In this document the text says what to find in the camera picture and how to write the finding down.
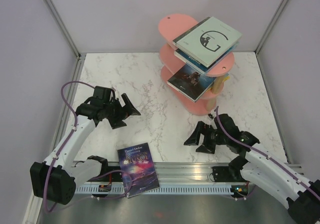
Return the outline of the purple Robinson Crusoe book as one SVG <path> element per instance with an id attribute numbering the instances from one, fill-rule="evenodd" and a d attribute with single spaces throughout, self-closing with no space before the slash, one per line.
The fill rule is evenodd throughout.
<path id="1" fill-rule="evenodd" d="M 127 198 L 160 187 L 148 143 L 119 149 L 117 154 Z"/>

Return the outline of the blue Wuthering Heights book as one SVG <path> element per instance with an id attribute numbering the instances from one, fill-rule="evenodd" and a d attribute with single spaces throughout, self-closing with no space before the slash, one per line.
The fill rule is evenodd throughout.
<path id="1" fill-rule="evenodd" d="M 193 102 L 196 102 L 213 85 L 215 79 L 216 77 L 200 74 L 185 64 L 167 80 L 167 83 Z"/>

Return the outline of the teal underwater cover book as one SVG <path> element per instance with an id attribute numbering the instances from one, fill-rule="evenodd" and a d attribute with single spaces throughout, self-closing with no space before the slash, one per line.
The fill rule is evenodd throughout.
<path id="1" fill-rule="evenodd" d="M 190 67 L 195 69 L 200 74 L 217 77 L 226 74 L 234 64 L 233 50 L 238 46 L 239 42 L 236 42 L 232 47 L 230 47 L 224 54 L 222 54 L 216 61 L 210 64 L 208 67 L 201 64 L 199 61 L 195 60 L 188 54 L 184 53 L 182 50 L 177 49 L 173 53 L 176 57 L 182 60 L 184 63 L 188 64 Z"/>

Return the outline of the pale grey Great Gatsby book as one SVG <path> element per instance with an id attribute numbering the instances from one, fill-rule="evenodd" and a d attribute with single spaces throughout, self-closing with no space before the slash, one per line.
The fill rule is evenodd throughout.
<path id="1" fill-rule="evenodd" d="M 207 17 L 180 36 L 173 44 L 208 67 L 242 37 L 242 33 L 214 17 Z"/>

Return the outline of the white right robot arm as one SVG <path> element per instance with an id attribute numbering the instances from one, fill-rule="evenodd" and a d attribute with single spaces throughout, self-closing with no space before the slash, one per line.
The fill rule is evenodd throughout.
<path id="1" fill-rule="evenodd" d="M 240 131 L 227 114 L 214 118 L 215 127 L 200 121 L 185 146 L 196 152 L 214 154 L 225 145 L 237 156 L 226 167 L 213 167 L 215 182 L 248 182 L 279 201 L 296 223 L 319 221 L 319 180 L 310 181 L 270 154 L 260 141 L 247 131 Z"/>

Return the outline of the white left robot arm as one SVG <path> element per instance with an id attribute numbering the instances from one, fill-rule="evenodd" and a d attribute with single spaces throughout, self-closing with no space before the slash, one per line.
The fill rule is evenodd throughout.
<path id="1" fill-rule="evenodd" d="M 95 86 L 88 97 L 73 112 L 74 123 L 43 162 L 30 167 L 33 194 L 43 200 L 66 205 L 74 196 L 76 188 L 87 181 L 105 181 L 110 174 L 108 160 L 92 155 L 73 166 L 82 145 L 100 122 L 107 120 L 112 129 L 125 127 L 130 116 L 139 116 L 127 94 L 121 95 L 124 103 L 116 97 L 114 89 Z"/>

